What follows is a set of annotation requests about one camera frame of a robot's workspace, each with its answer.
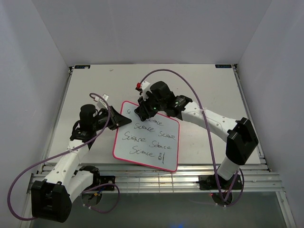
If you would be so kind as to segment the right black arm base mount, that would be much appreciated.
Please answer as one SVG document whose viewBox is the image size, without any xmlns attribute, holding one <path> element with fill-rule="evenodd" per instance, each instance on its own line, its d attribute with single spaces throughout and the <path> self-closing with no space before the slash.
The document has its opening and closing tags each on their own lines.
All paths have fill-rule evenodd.
<svg viewBox="0 0 304 228">
<path fill-rule="evenodd" d="M 225 180 L 219 176 L 218 179 L 219 179 L 220 188 L 222 190 L 228 190 L 233 182 L 234 177 L 231 177 L 229 180 Z M 215 175 L 199 175 L 198 181 L 196 181 L 196 183 L 199 184 L 200 190 L 218 189 Z M 241 189 L 242 189 L 242 181 L 240 175 L 237 174 L 235 182 L 232 186 L 232 190 L 241 190 Z"/>
</svg>

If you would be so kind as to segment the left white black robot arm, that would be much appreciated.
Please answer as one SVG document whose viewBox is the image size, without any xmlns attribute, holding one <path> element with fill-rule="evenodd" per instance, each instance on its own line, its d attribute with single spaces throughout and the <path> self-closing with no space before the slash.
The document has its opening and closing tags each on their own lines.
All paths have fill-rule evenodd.
<svg viewBox="0 0 304 228">
<path fill-rule="evenodd" d="M 65 222 L 73 201 L 82 191 L 97 189 L 101 184 L 99 169 L 83 166 L 83 157 L 90 151 L 95 137 L 105 128 L 115 130 L 130 124 L 131 119 L 118 113 L 112 106 L 97 110 L 93 104 L 80 108 L 79 120 L 74 124 L 68 153 L 63 155 L 53 170 L 31 186 L 32 216 L 57 222 Z"/>
</svg>

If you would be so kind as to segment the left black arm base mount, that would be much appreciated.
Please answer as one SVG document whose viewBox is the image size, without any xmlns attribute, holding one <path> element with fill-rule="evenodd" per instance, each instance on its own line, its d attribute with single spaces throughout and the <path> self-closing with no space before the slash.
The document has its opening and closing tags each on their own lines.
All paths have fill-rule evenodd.
<svg viewBox="0 0 304 228">
<path fill-rule="evenodd" d="M 100 176 L 100 185 L 103 184 L 102 187 L 98 187 L 96 191 L 102 192 L 102 191 L 113 191 L 115 190 L 115 187 L 112 186 L 111 184 L 115 184 L 115 176 L 111 175 L 106 175 L 106 176 Z"/>
</svg>

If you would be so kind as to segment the pink framed whiteboard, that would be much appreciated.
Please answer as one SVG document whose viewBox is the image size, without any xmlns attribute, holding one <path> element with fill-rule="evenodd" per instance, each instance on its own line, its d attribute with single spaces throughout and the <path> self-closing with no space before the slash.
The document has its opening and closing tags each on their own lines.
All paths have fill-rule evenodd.
<svg viewBox="0 0 304 228">
<path fill-rule="evenodd" d="M 115 159 L 175 172 L 178 167 L 180 124 L 156 114 L 142 122 L 134 112 L 138 105 L 124 101 L 121 114 L 131 123 L 116 131 L 113 157 Z"/>
</svg>

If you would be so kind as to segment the black whiteboard eraser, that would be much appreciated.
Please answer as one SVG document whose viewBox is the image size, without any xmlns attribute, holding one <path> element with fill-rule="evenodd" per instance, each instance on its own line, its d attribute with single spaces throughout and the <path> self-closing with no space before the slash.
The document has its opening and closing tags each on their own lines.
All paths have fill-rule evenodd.
<svg viewBox="0 0 304 228">
<path fill-rule="evenodd" d="M 138 115 L 142 122 L 149 119 L 149 113 L 143 107 L 138 106 L 134 112 Z"/>
</svg>

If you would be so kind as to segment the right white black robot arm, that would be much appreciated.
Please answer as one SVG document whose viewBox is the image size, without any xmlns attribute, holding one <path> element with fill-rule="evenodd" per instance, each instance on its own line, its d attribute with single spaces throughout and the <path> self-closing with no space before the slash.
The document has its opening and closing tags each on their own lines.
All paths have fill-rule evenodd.
<svg viewBox="0 0 304 228">
<path fill-rule="evenodd" d="M 258 146 L 258 138 L 249 119 L 235 120 L 203 109 L 191 98 L 175 95 L 163 81 L 154 84 L 143 81 L 135 89 L 140 93 L 135 113 L 141 121 L 154 117 L 158 112 L 165 112 L 168 117 L 206 129 L 208 135 L 215 134 L 226 143 L 223 162 L 203 183 L 207 189 L 225 189 L 235 181 L 234 174 Z"/>
</svg>

